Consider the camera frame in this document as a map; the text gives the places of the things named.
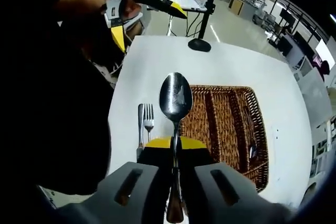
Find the knife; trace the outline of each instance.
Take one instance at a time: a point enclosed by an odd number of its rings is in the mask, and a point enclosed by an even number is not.
[[[144,148],[144,144],[143,144],[143,118],[144,117],[144,104],[140,103],[138,106],[138,127],[139,127],[139,146],[136,149],[136,160],[138,160],[143,148]]]

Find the table surface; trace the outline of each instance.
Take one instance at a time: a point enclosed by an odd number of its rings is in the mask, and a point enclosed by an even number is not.
[[[190,38],[137,36],[125,57],[109,113],[109,173],[136,162],[138,105],[153,103],[151,137],[170,136],[173,124],[159,106],[163,80],[182,73],[190,84],[253,88],[263,115],[269,182],[260,195],[271,202],[298,207],[307,189],[311,167],[311,130],[306,105],[287,64],[245,48],[212,42],[210,52],[187,46]]]

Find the spoon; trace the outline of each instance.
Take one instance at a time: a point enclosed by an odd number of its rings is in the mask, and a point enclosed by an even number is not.
[[[180,73],[170,73],[164,80],[160,91],[161,111],[174,124],[174,136],[171,143],[173,145],[174,183],[171,187],[167,210],[167,221],[170,223],[183,221],[177,146],[182,146],[179,138],[180,121],[189,114],[192,106],[193,96],[188,81]]]

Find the wicker basket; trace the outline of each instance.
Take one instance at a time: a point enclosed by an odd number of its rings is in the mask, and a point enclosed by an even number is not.
[[[193,108],[181,135],[206,144],[216,162],[225,162],[263,190],[268,183],[268,151],[263,118],[249,87],[191,86]],[[250,147],[256,155],[249,157]]]

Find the fork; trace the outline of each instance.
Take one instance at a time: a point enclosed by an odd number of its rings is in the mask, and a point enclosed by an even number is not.
[[[151,140],[151,130],[154,128],[154,111],[152,104],[145,104],[144,125],[148,131],[148,142]]]

